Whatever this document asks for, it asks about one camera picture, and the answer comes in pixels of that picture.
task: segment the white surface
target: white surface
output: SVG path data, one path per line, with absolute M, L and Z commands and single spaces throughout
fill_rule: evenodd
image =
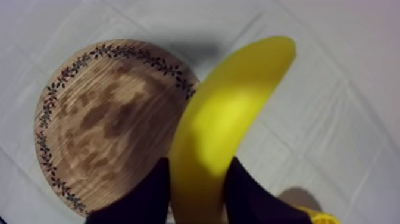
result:
M 298 56 L 238 157 L 273 194 L 303 187 L 343 223 L 398 223 L 397 11 L 396 1 L 0 1 L 0 216 L 83 223 L 44 180 L 32 130 L 42 88 L 74 51 L 142 39 L 204 80 L 234 50 L 288 35 Z

